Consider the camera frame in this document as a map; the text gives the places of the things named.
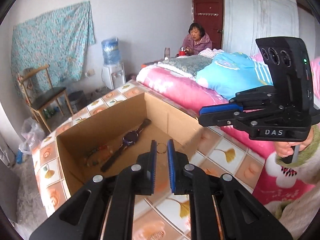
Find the right hand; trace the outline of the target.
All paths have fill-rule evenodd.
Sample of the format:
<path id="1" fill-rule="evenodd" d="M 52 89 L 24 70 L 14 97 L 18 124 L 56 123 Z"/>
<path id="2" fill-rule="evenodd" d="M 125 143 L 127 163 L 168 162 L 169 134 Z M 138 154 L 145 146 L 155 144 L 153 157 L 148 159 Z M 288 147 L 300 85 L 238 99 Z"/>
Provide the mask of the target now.
<path id="1" fill-rule="evenodd" d="M 312 143 L 313 135 L 314 131 L 313 128 L 311 128 L 307 139 L 303 142 L 274 142 L 274 149 L 276 151 L 276 154 L 281 158 L 285 158 L 293 155 L 293 147 L 299 146 L 300 151 L 304 150 Z"/>

